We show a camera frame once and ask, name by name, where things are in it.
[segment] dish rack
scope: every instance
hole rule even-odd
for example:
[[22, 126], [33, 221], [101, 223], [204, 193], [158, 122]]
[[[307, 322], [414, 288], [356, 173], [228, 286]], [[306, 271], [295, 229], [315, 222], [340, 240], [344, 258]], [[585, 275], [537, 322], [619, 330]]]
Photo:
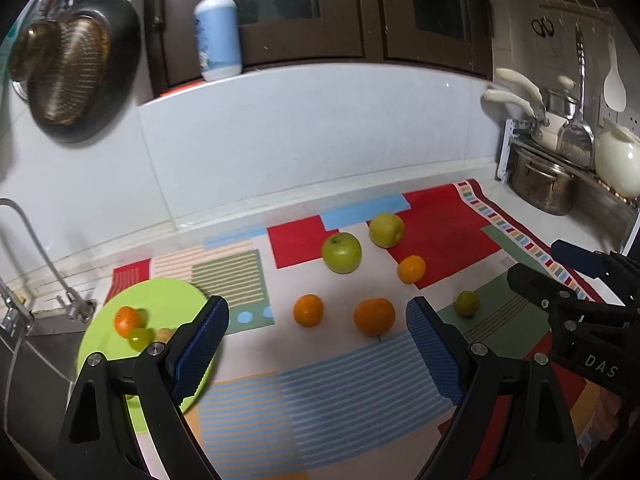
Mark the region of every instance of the dish rack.
[[496, 172], [497, 180], [507, 183], [510, 179], [511, 168], [508, 163], [510, 160], [512, 146], [521, 146], [536, 155], [551, 160], [567, 173], [577, 177], [579, 180], [596, 190], [596, 192], [609, 197], [615, 204], [625, 207], [631, 213], [634, 221], [627, 226], [626, 234], [620, 243], [619, 250], [619, 252], [624, 255], [628, 254], [632, 242], [640, 232], [640, 203], [638, 202], [638, 199], [631, 200], [621, 196], [613, 188], [601, 181], [594, 171], [587, 171], [582, 168], [578, 168], [561, 155], [546, 150], [531, 139], [530, 132], [531, 122], [507, 119], [504, 126], [502, 149], [500, 150], [500, 160], [498, 162], [498, 169]]

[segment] metal spatula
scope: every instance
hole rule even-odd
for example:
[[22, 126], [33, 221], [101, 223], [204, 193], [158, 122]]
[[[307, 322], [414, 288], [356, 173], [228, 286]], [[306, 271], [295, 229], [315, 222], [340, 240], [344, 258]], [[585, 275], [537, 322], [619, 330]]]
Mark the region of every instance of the metal spatula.
[[574, 118], [558, 133], [558, 153], [582, 168], [593, 167], [593, 131], [584, 120], [584, 37], [575, 23], [575, 46], [580, 69], [580, 104]]

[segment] orange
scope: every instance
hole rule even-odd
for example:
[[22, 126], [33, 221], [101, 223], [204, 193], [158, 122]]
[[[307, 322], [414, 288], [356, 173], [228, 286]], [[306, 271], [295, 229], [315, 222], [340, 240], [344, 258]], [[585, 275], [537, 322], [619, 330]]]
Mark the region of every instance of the orange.
[[427, 271], [427, 264], [420, 257], [412, 254], [398, 264], [398, 278], [405, 283], [415, 283]]
[[312, 328], [322, 321], [324, 306], [315, 294], [305, 294], [293, 306], [293, 317], [299, 325]]
[[353, 322], [370, 337], [381, 335], [389, 330], [396, 320], [396, 311], [389, 300], [373, 298], [361, 301], [353, 311]]
[[129, 332], [139, 326], [142, 326], [142, 317], [130, 306], [121, 306], [113, 317], [113, 327], [122, 337], [128, 337]]

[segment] metal faucet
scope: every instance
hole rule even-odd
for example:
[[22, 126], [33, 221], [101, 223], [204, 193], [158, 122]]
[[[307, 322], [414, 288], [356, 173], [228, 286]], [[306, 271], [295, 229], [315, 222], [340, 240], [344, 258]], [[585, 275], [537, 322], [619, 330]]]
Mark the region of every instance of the metal faucet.
[[[68, 303], [65, 303], [60, 296], [58, 296], [58, 303], [63, 306], [66, 310], [67, 315], [74, 320], [81, 321], [83, 323], [88, 323], [94, 315], [95, 311], [95, 301], [93, 300], [84, 300], [78, 292], [76, 292], [73, 288], [68, 286], [64, 280], [64, 278], [60, 275], [56, 267], [53, 265], [52, 261], [49, 259], [44, 247], [38, 240], [33, 227], [31, 226], [31, 222], [27, 218], [27, 215], [24, 213], [22, 208], [17, 205], [13, 200], [9, 198], [0, 198], [0, 205], [9, 206], [15, 212], [18, 213], [18, 216], [22, 220], [22, 223], [27, 229], [33, 244], [36, 246], [36, 249], [42, 256], [42, 259], [49, 267], [49, 270], [53, 273], [54, 277], [58, 281], [62, 288], [65, 289], [66, 298]], [[4, 316], [4, 319], [0, 322], [0, 327], [2, 327], [9, 334], [13, 333], [15, 327], [18, 323], [19, 316], [22, 316], [26, 322], [27, 329], [29, 329], [34, 322], [33, 313], [18, 299], [14, 291], [12, 291], [7, 284], [0, 278], [0, 298], [4, 301], [4, 304], [7, 306], [7, 313]]]

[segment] white kettle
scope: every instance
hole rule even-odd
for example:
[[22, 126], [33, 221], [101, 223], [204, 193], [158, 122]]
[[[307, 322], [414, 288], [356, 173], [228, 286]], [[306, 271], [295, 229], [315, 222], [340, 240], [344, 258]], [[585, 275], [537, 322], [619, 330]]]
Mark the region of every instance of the white kettle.
[[628, 128], [604, 121], [595, 142], [596, 173], [618, 194], [636, 198], [640, 194], [640, 139]]

